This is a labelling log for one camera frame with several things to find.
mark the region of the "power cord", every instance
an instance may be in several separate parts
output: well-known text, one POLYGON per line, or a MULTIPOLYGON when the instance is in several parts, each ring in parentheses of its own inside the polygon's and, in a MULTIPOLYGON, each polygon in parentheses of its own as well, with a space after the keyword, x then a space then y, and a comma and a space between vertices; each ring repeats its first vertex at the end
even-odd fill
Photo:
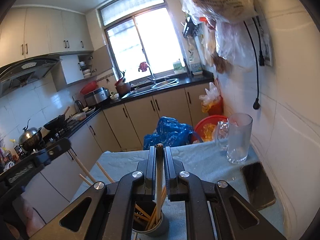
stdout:
POLYGON ((243 21, 244 23, 244 26, 245 28, 247 29, 247 32, 249 34, 249 37, 250 37, 250 41, 251 41, 251 44, 252 44, 252 47, 253 47, 253 51, 254 51, 254 55, 255 55, 255 59, 256 59, 256 67, 257 67, 257 98, 256 98, 256 101, 254 102, 253 104, 253 109, 254 110, 258 110, 260 108, 260 104, 259 104, 259 70, 258 70, 258 60, 257 60, 257 52, 256 52, 256 48, 254 47, 254 43, 253 43, 253 40, 252 40, 252 37, 251 37, 251 34, 250 34, 250 31, 247 27, 247 24, 245 23, 245 21, 243 21))
POLYGON ((256 21, 254 18, 252 18, 253 20, 253 23, 254 23, 254 26, 256 27, 256 30, 257 30, 257 33, 258 33, 258 38, 259 38, 259 65, 260 66, 264 66, 264 56, 263 56, 263 53, 262 53, 262 47, 261 47, 261 37, 260 37, 260 32, 259 32, 259 29, 258 29, 258 26, 256 24, 256 21))

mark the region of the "metal screw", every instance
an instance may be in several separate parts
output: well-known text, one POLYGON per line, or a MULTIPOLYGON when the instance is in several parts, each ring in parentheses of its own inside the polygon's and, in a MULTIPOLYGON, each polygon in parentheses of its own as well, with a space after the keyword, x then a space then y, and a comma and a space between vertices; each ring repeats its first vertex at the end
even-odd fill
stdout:
POLYGON ((95 189, 102 189, 104 187, 104 183, 99 181, 99 182, 96 182, 93 186, 95 189))
POLYGON ((142 176, 142 172, 141 171, 134 171, 132 173, 132 177, 134 178, 140 178, 142 176))
POLYGON ((190 176, 190 173, 187 172, 187 171, 181 171, 179 174, 180 174, 180 176, 183 177, 183 178, 187 178, 187 177, 190 176))
POLYGON ((226 187, 228 187, 228 183, 226 181, 224 181, 224 180, 219 180, 218 181, 218 186, 222 187, 222 188, 226 188, 226 187))

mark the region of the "window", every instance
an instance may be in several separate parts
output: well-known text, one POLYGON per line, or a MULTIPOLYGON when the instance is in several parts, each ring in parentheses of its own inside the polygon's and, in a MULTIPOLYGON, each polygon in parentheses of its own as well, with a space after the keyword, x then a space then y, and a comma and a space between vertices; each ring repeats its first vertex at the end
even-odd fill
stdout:
POLYGON ((178 60, 184 66, 164 0, 130 1, 128 4, 128 0, 119 0, 101 10, 117 71, 125 71, 126 81, 130 82, 173 70, 173 63, 178 60), (141 62, 148 62, 151 72, 139 72, 141 62))

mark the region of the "range hood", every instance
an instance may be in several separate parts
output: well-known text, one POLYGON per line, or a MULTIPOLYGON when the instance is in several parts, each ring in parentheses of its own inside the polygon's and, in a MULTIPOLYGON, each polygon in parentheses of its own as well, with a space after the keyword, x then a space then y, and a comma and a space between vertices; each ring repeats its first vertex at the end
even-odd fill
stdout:
POLYGON ((43 78, 60 60, 33 58, 0 68, 0 97, 43 78))

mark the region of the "window frame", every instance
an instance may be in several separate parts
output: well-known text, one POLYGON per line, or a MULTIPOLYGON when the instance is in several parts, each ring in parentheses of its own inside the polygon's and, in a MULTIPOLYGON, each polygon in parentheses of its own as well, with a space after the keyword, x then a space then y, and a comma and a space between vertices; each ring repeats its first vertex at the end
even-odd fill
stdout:
MULTIPOLYGON (((105 4, 103 7, 99 8, 98 11, 99 11, 99 17, 100 17, 100 22, 103 23, 103 18, 102 18, 102 13, 101 13, 101 10, 104 9, 105 7, 109 6, 110 4, 114 3, 114 2, 117 2, 119 0, 113 0, 107 4, 105 4)), ((138 30, 138 27, 137 27, 137 24, 136 24, 136 20, 135 20, 135 17, 138 16, 138 15, 141 15, 141 14, 144 14, 144 13, 147 13, 147 12, 150 12, 150 11, 153 11, 153 10, 157 10, 157 9, 161 9, 161 8, 166 8, 168 13, 169 13, 169 17, 171 19, 171 22, 172 22, 172 25, 173 25, 173 28, 174 28, 174 31, 176 33, 176 36, 177 36, 177 39, 178 39, 178 42, 179 42, 179 45, 180 45, 180 49, 181 49, 181 53, 182 53, 182 56, 183 56, 183 60, 185 61, 185 55, 184 55, 184 50, 183 50, 183 45, 182 45, 182 42, 180 41, 179 39, 179 36, 178 36, 178 32, 177 32, 177 28, 174 24, 174 22, 172 21, 172 16, 170 14, 170 11, 169 11, 169 8, 168 8, 168 4, 166 2, 166 0, 163 0, 164 2, 163 3, 159 3, 159 4, 156 4, 156 5, 152 5, 152 6, 149 6, 149 7, 146 7, 144 9, 140 9, 138 11, 135 11, 131 14, 128 14, 126 16, 123 16, 109 24, 107 24, 106 26, 103 26, 103 31, 106 35, 106 38, 107 38, 107 44, 108 44, 108 47, 109 47, 109 51, 110 51, 110 55, 111 55, 111 60, 113 61, 113 64, 114 64, 114 69, 116 70, 116 74, 118 77, 121 77, 122 74, 121 74, 121 71, 119 69, 119 66, 118 66, 118 63, 117 63, 117 60, 116 60, 116 57, 115 57, 115 54, 113 52, 113 49, 112 49, 112 46, 111 46, 111 43, 110 43, 110 39, 109 39, 109 35, 108 35, 108 30, 114 28, 115 26, 121 24, 121 23, 124 23, 130 19, 132 19, 134 21, 134 24, 135 24, 135 27, 136 27, 136 30, 138 32, 138 36, 139 36, 139 39, 140 39, 140 43, 142 45, 142 49, 143 49, 143 53, 146 57, 146 60, 148 62, 148 57, 147 57, 147 54, 145 53, 144 51, 144 46, 143 46, 143 42, 141 40, 141 37, 140 37, 140 33, 139 33, 139 30, 138 30)), ((157 79, 157 78, 161 78, 161 77, 164 77, 164 76, 168 76, 168 75, 173 75, 174 74, 174 71, 173 70, 168 70, 168 71, 163 71, 163 72, 160 72, 160 73, 156 73, 154 74, 154 77, 157 79)), ((149 75, 149 76, 146 76, 146 77, 143 77, 143 78, 139 78, 139 79, 135 79, 133 81, 130 81, 130 83, 134 83, 134 84, 141 84, 141 83, 144 83, 144 82, 147 82, 149 81, 147 77, 152 77, 152 75, 149 75)))

